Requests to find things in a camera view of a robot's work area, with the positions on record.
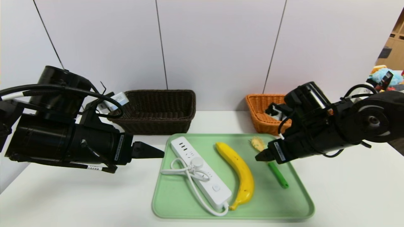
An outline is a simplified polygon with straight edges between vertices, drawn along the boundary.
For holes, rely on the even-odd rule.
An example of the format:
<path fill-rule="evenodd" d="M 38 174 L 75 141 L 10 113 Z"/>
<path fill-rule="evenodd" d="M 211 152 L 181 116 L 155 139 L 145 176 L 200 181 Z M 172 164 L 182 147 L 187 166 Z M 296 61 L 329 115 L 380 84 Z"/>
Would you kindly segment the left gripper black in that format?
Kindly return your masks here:
<path fill-rule="evenodd" d="M 72 161 L 85 164 L 126 165 L 133 159 L 164 158 L 165 152 L 120 132 L 112 125 L 106 128 L 91 128 L 76 125 L 72 140 Z"/>

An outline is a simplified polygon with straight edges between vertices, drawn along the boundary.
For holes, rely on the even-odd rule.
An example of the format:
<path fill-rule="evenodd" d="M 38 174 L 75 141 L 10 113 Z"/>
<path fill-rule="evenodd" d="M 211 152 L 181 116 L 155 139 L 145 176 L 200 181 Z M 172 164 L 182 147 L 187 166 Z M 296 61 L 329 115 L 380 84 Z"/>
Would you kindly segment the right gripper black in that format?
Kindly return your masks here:
<path fill-rule="evenodd" d="M 287 163 L 292 160 L 311 157 L 322 154 L 320 130 L 308 130 L 288 128 L 279 138 L 268 144 L 268 148 L 258 152 L 256 161 L 273 161 L 278 164 Z"/>

